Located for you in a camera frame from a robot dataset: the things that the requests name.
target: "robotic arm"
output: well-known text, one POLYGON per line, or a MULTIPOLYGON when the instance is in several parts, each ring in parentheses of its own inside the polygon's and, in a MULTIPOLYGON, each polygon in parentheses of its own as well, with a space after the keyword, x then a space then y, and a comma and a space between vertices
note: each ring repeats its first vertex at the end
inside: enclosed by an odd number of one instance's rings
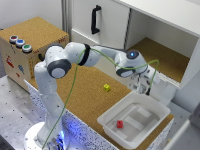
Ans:
MULTIPOLYGON (((108 57, 111 57, 114 62, 118 65, 115 66, 116 74, 120 77, 128 77, 132 74, 140 74, 140 77, 144 77, 147 80, 151 80, 153 78, 153 74, 155 69, 150 65, 143 66, 141 68, 135 70, 125 70, 120 67, 126 68, 136 68, 146 64, 143 56, 136 50, 130 50, 127 53, 118 51, 116 49, 103 47, 103 46, 94 46, 90 47, 89 45, 79 44, 71 42, 67 44, 65 49, 60 45, 52 45, 49 47, 45 54, 45 60, 43 62, 38 63, 35 66, 35 79, 38 85, 38 89, 40 92, 40 97, 47 109, 45 124, 38 132, 35 137, 36 144, 39 147, 42 147, 45 144, 45 141, 53 129, 54 124, 58 120, 60 114, 62 113, 62 108, 64 104, 60 97, 57 94, 57 84, 56 80, 58 78, 64 77, 67 72, 71 69, 72 63, 77 63, 81 52, 84 50, 85 52, 80 57, 79 65, 91 67, 94 66, 102 56, 102 54, 97 51, 91 50, 95 49, 104 53, 108 57)), ((154 82, 159 83, 160 78, 158 75, 154 77, 154 82)), ((47 141, 47 145, 55 145, 56 139, 61 137, 63 134, 62 121, 60 120, 53 130, 49 140, 47 141)), ((66 149, 65 146, 65 138, 63 140, 63 146, 60 149, 66 149)))

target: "wooden box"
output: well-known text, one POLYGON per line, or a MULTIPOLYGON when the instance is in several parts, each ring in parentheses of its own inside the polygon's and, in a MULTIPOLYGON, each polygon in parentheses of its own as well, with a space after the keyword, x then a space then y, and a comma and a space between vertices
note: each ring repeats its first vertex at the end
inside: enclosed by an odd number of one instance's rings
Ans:
POLYGON ((34 78, 34 66, 40 62, 39 54, 45 55, 51 43, 60 43, 63 47, 69 42, 66 32, 36 17, 0 31, 0 50, 6 74, 28 91, 24 79, 34 78), (32 46, 33 51, 23 53, 22 49, 10 44, 9 38, 17 35, 32 46))

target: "cork board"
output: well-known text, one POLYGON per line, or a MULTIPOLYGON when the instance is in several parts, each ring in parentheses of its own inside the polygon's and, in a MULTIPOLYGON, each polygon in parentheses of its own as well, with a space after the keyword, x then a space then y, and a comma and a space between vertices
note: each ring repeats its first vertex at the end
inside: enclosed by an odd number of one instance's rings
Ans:
POLYGON ((130 49, 136 49, 140 51, 147 62, 158 59, 160 61, 158 70, 178 82, 181 82, 190 60, 190 58, 177 53, 149 38, 143 39, 130 49))
MULTIPOLYGON (((75 66, 75 64, 72 65, 72 69, 64 78, 57 79, 57 92, 63 102, 67 99, 70 91, 74 78, 75 66)), ((29 82, 37 88, 35 79, 31 79, 29 82)), ((126 86, 95 67, 78 67, 75 86, 66 108, 120 150, 123 150, 121 146, 104 133, 103 127, 97 122, 97 118, 129 92, 131 92, 131 90, 126 86), (103 90, 104 84, 110 85, 111 90, 109 92, 103 90)), ((137 150, 146 149, 172 119, 173 116, 169 115, 137 150)))
POLYGON ((9 43, 9 38, 17 35, 19 39, 30 44, 33 51, 48 45, 68 34, 40 17, 21 22, 12 27, 0 31, 0 37, 9 43))

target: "green cable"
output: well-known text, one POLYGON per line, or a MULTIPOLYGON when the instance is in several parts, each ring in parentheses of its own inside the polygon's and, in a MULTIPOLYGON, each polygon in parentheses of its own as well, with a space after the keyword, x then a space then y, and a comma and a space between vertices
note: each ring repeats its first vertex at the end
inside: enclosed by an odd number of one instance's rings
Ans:
MULTIPOLYGON (((62 112, 61 112, 61 114, 60 114, 58 120, 56 121, 56 123, 55 123, 55 125, 53 126, 51 132, 49 133, 49 135, 48 135, 48 137, 47 137, 47 139, 46 139, 44 145, 42 146, 42 150, 44 149, 45 145, 47 144, 47 141, 48 141, 49 137, 51 136, 53 130, 55 129, 55 127, 57 126, 59 120, 61 119, 61 117, 62 117, 62 115, 63 115, 63 112, 64 112, 64 110, 65 110, 65 108, 66 108, 67 102, 69 101, 69 98, 70 98, 70 96, 71 96, 72 90, 73 90, 73 88, 74 88, 74 84, 75 84, 75 81, 76 81, 76 73, 77 73, 77 70, 78 70, 78 64, 79 64, 80 58, 81 58, 82 54, 85 52, 85 50, 83 50, 83 51, 80 53, 80 55, 79 55, 79 58, 78 58, 78 61, 77 61, 77 64, 76 64, 75 75, 74 75, 74 80, 73 80, 73 83, 72 83, 71 90, 70 90, 70 92, 69 92, 69 95, 68 95, 68 97, 67 97, 67 100, 65 101, 65 105, 64 105, 64 107, 63 107, 63 109, 62 109, 62 112)), ((159 60, 157 60, 157 59, 156 59, 156 60, 152 60, 152 61, 150 61, 150 62, 148 62, 148 63, 146 63, 146 64, 144 64, 144 65, 142 65, 142 66, 140 66, 140 67, 136 67, 136 68, 124 68, 124 67, 121 67, 121 66, 119 66, 118 64, 116 64, 113 60, 111 60, 110 58, 108 58, 108 56, 106 56, 104 53, 102 53, 102 52, 100 52, 100 51, 98 51, 98 50, 96 50, 96 49, 91 49, 91 50, 100 53, 100 54, 103 55, 105 58, 107 58, 112 64, 114 64, 115 66, 118 66, 118 67, 120 67, 120 68, 122 68, 122 69, 125 69, 125 70, 139 69, 139 68, 142 68, 142 67, 144 67, 144 66, 147 66, 148 64, 152 64, 152 63, 154 63, 154 62, 157 62, 156 69, 155 69, 155 71, 154 71, 153 78, 151 79, 151 83, 150 83, 150 88, 151 88, 152 83, 153 83, 153 79, 154 79, 154 77, 155 77, 155 74, 156 74, 156 71, 157 71, 157 68, 158 68, 158 65, 159 65, 159 60)))

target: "red block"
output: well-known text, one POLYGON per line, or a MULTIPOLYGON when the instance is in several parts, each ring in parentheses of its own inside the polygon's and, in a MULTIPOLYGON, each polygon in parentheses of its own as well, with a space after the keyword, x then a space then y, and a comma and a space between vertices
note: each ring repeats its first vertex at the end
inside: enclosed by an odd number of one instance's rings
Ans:
POLYGON ((123 121, 122 120, 117 121, 117 128, 123 128, 123 121))

